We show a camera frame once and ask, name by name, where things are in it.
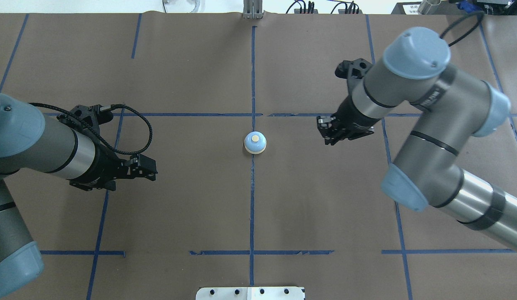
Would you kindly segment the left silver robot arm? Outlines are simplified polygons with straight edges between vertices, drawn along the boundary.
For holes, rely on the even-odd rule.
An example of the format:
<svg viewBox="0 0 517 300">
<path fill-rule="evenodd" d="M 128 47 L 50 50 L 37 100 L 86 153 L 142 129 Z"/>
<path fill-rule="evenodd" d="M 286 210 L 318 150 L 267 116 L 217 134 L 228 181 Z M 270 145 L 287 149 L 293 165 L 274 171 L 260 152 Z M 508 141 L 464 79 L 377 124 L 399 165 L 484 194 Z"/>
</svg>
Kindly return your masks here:
<svg viewBox="0 0 517 300">
<path fill-rule="evenodd" d="M 148 127 L 148 140 L 136 151 L 118 150 L 100 134 L 114 110 L 129 110 Z M 37 241 L 22 218 L 5 179 L 30 169 L 66 179 L 80 190 L 116 190 L 118 179 L 156 180 L 154 159 L 144 155 L 153 127 L 123 105 L 77 105 L 64 110 L 27 103 L 0 93 L 0 298 L 35 280 L 44 270 Z"/>
</svg>

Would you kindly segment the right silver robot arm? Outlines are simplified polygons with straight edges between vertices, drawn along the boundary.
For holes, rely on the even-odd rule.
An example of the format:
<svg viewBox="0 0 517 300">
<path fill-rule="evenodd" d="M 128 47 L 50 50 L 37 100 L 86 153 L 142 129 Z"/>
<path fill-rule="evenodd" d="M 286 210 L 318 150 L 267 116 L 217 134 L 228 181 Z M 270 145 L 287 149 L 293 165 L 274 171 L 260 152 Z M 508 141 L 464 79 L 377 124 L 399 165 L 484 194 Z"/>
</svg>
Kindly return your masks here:
<svg viewBox="0 0 517 300">
<path fill-rule="evenodd" d="M 407 101 L 422 114 L 389 165 L 381 190 L 416 212 L 439 209 L 517 252 L 517 197 L 455 163 L 470 137 L 490 135 L 506 121 L 510 100 L 450 58 L 437 32 L 413 27 L 375 64 L 342 61 L 335 74 L 347 81 L 348 96 L 335 113 L 317 117 L 317 129 L 327 145 L 366 137 Z"/>
</svg>

